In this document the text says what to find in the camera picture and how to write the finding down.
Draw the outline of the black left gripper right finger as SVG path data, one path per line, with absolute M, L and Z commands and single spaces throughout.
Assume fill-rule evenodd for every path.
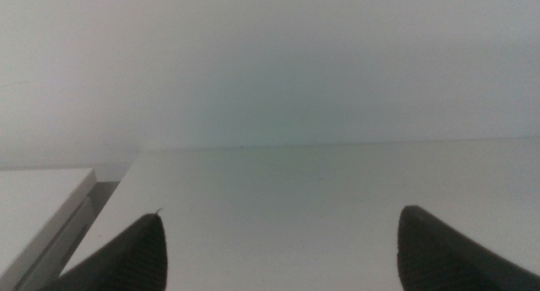
M 419 206 L 406 206 L 400 213 L 397 270 L 405 290 L 539 291 L 537 274 Z

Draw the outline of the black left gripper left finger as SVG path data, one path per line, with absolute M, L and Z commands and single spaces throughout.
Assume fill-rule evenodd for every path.
M 165 230 L 148 213 L 42 291 L 164 291 L 168 256 Z

